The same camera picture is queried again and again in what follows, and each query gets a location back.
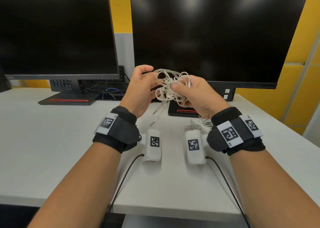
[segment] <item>right hand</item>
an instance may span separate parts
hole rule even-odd
[[[193,107],[202,117],[211,118],[218,112],[231,107],[203,78],[190,75],[192,87],[174,84],[172,89],[185,96],[184,107]]]

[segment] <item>monitor base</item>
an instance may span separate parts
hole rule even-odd
[[[233,97],[235,95],[236,89],[226,89],[226,88],[214,88],[214,90],[221,95],[226,101],[233,101]],[[175,101],[170,101],[169,109],[168,109],[169,116],[175,117],[199,117],[199,113],[194,108],[191,107],[181,107]]]
[[[39,101],[40,105],[92,105],[101,94],[84,93],[84,94],[66,94],[58,93],[54,96]]]

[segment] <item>monitor stand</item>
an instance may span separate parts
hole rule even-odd
[[[236,91],[235,88],[232,88],[232,89],[216,88],[216,87],[213,87],[213,88],[226,101],[233,101],[233,97],[234,97],[235,91]],[[176,117],[198,117],[199,116],[198,112],[194,108],[181,107],[175,101],[170,101],[168,115],[169,116],[176,116]]]
[[[62,92],[39,101],[40,105],[92,105],[98,97],[99,93],[83,91],[80,89],[78,80],[71,80],[72,87]]]

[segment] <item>white label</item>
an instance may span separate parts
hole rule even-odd
[[[234,129],[230,121],[218,125],[217,128],[230,148],[243,143],[242,138]]]
[[[244,124],[247,126],[247,128],[250,130],[250,132],[254,137],[263,136],[260,129],[257,127],[257,125],[252,121],[252,119],[249,116],[241,115],[239,117],[241,118],[241,120],[244,122]]]
[[[108,135],[109,130],[111,129],[117,117],[118,117],[118,114],[108,113],[101,121],[96,132],[104,135]]]

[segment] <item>left hand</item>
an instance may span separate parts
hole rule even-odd
[[[125,107],[137,118],[141,117],[147,110],[151,100],[156,97],[155,90],[150,91],[158,85],[157,73],[151,72],[150,65],[140,65],[134,69],[128,89],[122,98],[120,106]]]

